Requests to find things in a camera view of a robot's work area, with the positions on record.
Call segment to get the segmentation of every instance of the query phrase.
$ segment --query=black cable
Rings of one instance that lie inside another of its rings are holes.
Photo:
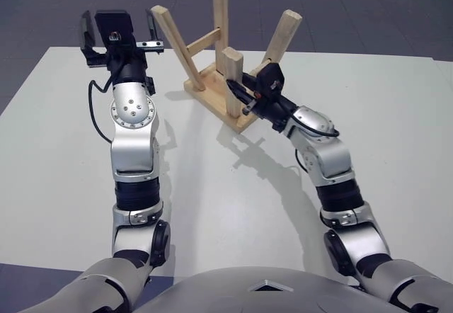
[[[117,75],[121,72],[122,68],[125,65],[125,61],[122,58],[120,65],[118,68],[110,75],[108,78],[107,82],[105,83],[105,86],[103,89],[100,88],[100,86],[96,83],[96,81],[93,79],[90,81],[90,84],[88,85],[88,107],[90,108],[90,117],[91,117],[91,122],[93,123],[94,128],[96,129],[96,132],[101,136],[106,142],[112,144],[112,140],[110,140],[107,136],[104,135],[104,133],[101,131],[101,129],[98,126],[98,123],[96,122],[96,118],[94,116],[94,109],[93,109],[93,86],[98,89],[99,92],[101,93],[106,93],[108,89],[110,88],[110,85],[112,84],[113,79],[117,77]]]
[[[297,164],[302,168],[303,171],[305,171],[306,173],[309,173],[309,172],[307,171],[307,169],[304,167],[304,165],[302,164],[302,162],[300,162],[300,160],[299,160],[299,155],[298,155],[297,152],[298,152],[297,149],[294,149],[294,155],[296,156]]]

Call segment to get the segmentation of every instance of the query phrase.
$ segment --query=white table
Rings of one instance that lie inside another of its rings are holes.
[[[244,69],[262,52],[244,52]],[[336,277],[316,191],[289,141],[256,121],[234,134],[183,91],[174,52],[149,55],[161,119],[161,196],[172,258],[155,275],[279,266]],[[213,52],[196,56],[207,66]],[[364,199],[394,258],[453,280],[453,91],[428,58],[287,53],[285,95],[328,114],[349,146]],[[0,262],[84,270],[110,255],[115,202],[109,146],[91,125],[89,69],[50,48],[0,117]],[[111,95],[96,94],[112,137]]]

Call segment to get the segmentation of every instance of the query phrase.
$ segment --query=wooden rung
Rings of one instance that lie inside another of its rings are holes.
[[[211,46],[220,39],[220,29],[216,28],[206,35],[203,35],[200,39],[187,45],[187,50],[191,57],[197,53],[203,51],[205,48]]]
[[[151,11],[167,40],[170,42],[171,47],[175,50],[181,65],[183,65],[183,68],[189,76],[189,79],[193,82],[194,87],[197,90],[205,90],[200,74],[198,74],[197,68],[192,61],[192,56],[185,46],[184,40],[171,17],[170,11],[160,5],[153,7]]]
[[[283,12],[277,29],[270,40],[263,62],[267,59],[276,63],[280,62],[301,21],[302,16],[300,14],[291,10]]]

